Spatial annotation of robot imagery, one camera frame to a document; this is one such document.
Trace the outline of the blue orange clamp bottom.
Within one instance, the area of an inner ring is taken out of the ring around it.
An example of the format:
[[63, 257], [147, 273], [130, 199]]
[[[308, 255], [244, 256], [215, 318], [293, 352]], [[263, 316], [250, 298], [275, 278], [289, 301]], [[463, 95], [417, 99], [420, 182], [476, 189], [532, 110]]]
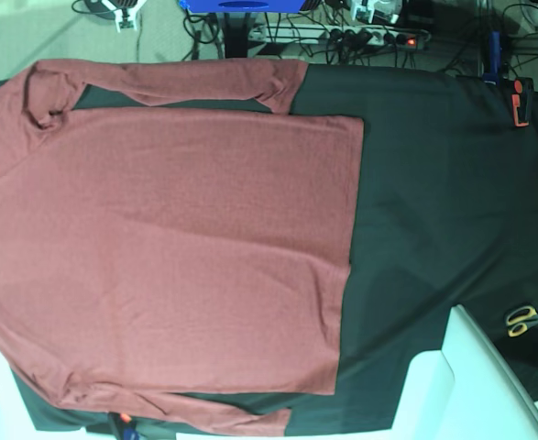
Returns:
[[136, 423], [127, 414], [110, 412], [107, 421], [116, 440], [141, 440]]

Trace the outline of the blue clamp top right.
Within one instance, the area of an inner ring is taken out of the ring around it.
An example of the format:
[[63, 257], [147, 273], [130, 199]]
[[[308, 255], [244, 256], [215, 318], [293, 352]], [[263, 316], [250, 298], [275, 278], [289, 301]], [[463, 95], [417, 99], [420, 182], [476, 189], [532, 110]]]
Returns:
[[484, 83], [499, 85], [503, 77], [501, 34], [490, 31], [487, 51], [483, 58], [482, 80]]

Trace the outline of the yellow-handled scissors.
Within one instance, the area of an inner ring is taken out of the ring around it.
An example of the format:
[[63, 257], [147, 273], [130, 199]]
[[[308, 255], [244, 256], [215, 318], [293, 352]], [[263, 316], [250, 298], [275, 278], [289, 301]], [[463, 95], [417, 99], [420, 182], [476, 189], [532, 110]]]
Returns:
[[538, 311], [532, 305], [522, 306], [505, 317], [507, 335], [518, 337], [538, 325]]

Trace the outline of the blue plastic box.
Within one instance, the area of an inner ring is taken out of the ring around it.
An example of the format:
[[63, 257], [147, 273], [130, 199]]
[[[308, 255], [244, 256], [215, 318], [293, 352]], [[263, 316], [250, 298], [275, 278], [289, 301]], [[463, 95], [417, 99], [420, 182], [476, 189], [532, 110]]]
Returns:
[[303, 0], [180, 0], [192, 13], [297, 13]]

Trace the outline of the black orange clamp right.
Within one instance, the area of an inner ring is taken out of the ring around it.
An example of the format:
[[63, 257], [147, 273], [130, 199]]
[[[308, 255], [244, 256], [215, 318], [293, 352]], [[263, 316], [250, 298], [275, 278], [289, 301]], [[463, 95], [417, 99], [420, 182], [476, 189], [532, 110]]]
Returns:
[[516, 127], [530, 125], [533, 114], [534, 84], [531, 78], [521, 77], [512, 83], [511, 108]]

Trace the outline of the red long-sleeve T-shirt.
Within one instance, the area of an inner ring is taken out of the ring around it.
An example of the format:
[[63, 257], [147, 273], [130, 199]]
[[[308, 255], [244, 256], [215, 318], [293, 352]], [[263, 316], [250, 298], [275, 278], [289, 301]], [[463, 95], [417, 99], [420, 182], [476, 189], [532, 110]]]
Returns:
[[50, 404], [281, 436], [330, 395], [364, 124], [297, 60], [40, 60], [0, 87], [0, 352]]

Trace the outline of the white power strip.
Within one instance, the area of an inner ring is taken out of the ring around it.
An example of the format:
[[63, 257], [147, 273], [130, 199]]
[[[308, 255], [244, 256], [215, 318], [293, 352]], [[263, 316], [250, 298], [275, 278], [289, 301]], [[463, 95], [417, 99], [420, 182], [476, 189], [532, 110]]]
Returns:
[[432, 35], [421, 29], [384, 26], [333, 27], [328, 31], [328, 43], [352, 50], [390, 48], [397, 50], [422, 50]]

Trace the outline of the black table cloth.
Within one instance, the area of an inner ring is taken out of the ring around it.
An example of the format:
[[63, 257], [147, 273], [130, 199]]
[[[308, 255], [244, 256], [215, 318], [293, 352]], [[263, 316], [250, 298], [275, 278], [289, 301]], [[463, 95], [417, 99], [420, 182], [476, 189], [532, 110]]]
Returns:
[[509, 308], [538, 302], [538, 100], [517, 128], [511, 96], [482, 82], [306, 65], [291, 114], [364, 124], [335, 390], [212, 401], [286, 409], [283, 435], [379, 429], [454, 303], [499, 334]]

